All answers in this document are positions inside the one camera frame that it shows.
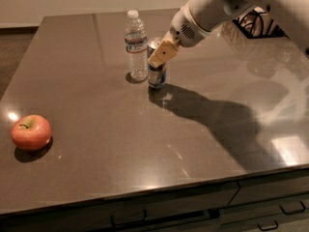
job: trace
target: drawer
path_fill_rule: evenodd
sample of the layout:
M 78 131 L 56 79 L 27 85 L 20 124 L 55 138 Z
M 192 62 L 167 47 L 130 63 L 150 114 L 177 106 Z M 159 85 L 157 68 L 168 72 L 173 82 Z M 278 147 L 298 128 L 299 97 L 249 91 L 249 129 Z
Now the drawer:
M 88 207 L 57 207 L 34 212 L 18 213 L 16 216 L 0 217 L 0 231 L 87 231 L 110 228 L 111 214 L 121 210 L 120 202 Z
M 309 194 L 274 199 L 254 204 L 240 205 L 220 210 L 220 223 L 250 220 L 276 215 L 293 216 L 306 213 L 309 208 Z
M 217 231 L 218 232 L 239 232 L 251 229 L 257 229 L 258 231 L 276 231 L 280 228 L 280 225 L 292 222 L 296 220 L 308 219 L 309 213 L 295 214 L 293 216 L 286 216 L 284 214 L 258 217 L 249 220 L 243 220 L 233 223 L 222 224 Z
M 216 210 L 200 211 L 190 214 L 184 214 L 181 216 L 165 217 L 157 220 L 147 220 L 144 226 L 136 226 L 130 229 L 126 229 L 126 232 L 199 232 L 204 231 L 216 231 L 218 227 L 219 213 Z
M 309 194 L 304 194 L 222 209 L 218 231 L 275 230 L 280 223 L 309 218 L 308 204 Z
M 122 209 L 113 213 L 113 226 L 128 229 L 134 224 L 149 226 L 161 223 L 157 227 L 162 227 L 175 222 L 205 219 L 199 213 L 226 207 L 238 190 L 237 183 L 226 183 L 132 198 L 124 201 Z
M 309 170 L 239 181 L 240 190 L 231 206 L 309 192 Z

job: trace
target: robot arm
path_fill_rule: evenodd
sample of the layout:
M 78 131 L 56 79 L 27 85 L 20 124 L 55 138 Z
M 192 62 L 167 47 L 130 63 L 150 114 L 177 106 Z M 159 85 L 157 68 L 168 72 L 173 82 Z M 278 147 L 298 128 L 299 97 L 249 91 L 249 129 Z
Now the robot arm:
M 264 8 L 309 58 L 309 0 L 189 0 L 175 14 L 150 64 L 158 67 L 175 57 L 180 46 L 196 45 L 221 22 L 255 6 Z

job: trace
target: red apple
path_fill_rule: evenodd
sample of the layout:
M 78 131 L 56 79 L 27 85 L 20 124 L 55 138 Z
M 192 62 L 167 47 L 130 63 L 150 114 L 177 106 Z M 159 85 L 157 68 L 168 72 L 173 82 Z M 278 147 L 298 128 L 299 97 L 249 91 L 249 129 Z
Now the red apple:
M 36 151 L 47 145 L 51 126 L 40 115 L 29 115 L 18 120 L 11 129 L 11 138 L 17 148 Z

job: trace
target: can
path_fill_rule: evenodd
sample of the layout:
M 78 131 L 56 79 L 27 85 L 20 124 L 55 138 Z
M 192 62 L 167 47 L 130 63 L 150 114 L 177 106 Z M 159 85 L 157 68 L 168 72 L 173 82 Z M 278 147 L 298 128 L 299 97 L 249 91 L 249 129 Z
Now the can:
M 147 42 L 148 58 L 150 58 L 153 52 L 157 49 L 161 41 L 162 38 L 152 38 L 148 40 Z M 162 88 L 165 85 L 165 78 L 166 78 L 165 63 L 158 66 L 157 68 L 153 67 L 151 64 L 148 64 L 148 71 L 149 71 L 149 77 L 148 77 L 149 86 L 154 89 Z

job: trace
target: water bottle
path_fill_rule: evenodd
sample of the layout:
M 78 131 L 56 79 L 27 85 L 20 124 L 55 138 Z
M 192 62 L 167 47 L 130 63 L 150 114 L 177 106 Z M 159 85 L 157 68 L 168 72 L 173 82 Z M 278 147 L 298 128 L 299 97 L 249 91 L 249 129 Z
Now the water bottle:
M 145 23 L 137 11 L 127 12 L 125 42 L 132 80 L 135 82 L 146 80 L 148 77 L 147 34 Z

